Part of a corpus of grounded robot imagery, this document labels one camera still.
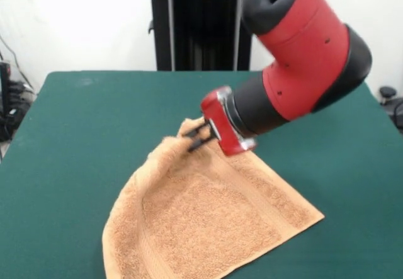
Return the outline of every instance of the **green table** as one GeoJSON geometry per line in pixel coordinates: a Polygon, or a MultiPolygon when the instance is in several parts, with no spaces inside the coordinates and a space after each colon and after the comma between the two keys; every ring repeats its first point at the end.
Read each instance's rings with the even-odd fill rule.
{"type": "MultiPolygon", "coordinates": [[[[0,166],[0,278],[104,278],[128,177],[208,91],[252,74],[51,74],[0,166]]],[[[326,219],[229,278],[402,278],[403,141],[367,86],[258,141],[326,219]]]]}

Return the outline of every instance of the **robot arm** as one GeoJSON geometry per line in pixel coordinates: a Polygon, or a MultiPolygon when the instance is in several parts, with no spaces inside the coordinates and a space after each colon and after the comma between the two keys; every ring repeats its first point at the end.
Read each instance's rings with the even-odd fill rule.
{"type": "Polygon", "coordinates": [[[275,60],[234,91],[216,89],[203,100],[225,155],[253,149],[253,137],[333,104],[371,69],[370,49],[325,0],[242,0],[242,19],[275,60]]]}

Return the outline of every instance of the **towel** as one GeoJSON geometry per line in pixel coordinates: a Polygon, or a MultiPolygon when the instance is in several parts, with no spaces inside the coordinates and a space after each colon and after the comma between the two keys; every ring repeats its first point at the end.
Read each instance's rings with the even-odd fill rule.
{"type": "Polygon", "coordinates": [[[223,278],[324,218],[251,151],[187,153],[180,135],[201,120],[163,138],[120,192],[102,235],[107,279],[223,278]]]}

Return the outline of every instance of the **metal frame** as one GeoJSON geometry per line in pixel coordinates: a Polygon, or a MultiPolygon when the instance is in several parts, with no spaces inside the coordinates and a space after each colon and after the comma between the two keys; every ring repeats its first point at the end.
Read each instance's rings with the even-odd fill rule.
{"type": "Polygon", "coordinates": [[[158,71],[248,71],[241,0],[152,0],[158,71]]]}

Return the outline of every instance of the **cable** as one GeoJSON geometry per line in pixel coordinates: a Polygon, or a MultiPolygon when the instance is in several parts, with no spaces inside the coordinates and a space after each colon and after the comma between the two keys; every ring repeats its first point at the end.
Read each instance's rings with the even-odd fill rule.
{"type": "Polygon", "coordinates": [[[14,57],[14,62],[15,62],[15,66],[17,67],[17,69],[18,69],[18,71],[20,72],[20,74],[21,74],[21,76],[23,77],[23,79],[26,81],[26,83],[27,83],[31,88],[33,88],[32,85],[31,85],[31,83],[30,83],[30,81],[29,81],[28,78],[25,76],[25,74],[23,74],[23,72],[22,72],[22,70],[21,70],[21,68],[20,68],[20,65],[19,65],[18,59],[17,59],[17,55],[15,54],[14,50],[11,49],[10,46],[6,43],[6,41],[4,41],[3,37],[1,36],[1,34],[0,34],[0,41],[3,43],[4,46],[6,46],[6,48],[7,48],[7,49],[11,52],[11,54],[13,55],[13,57],[14,57]]]}

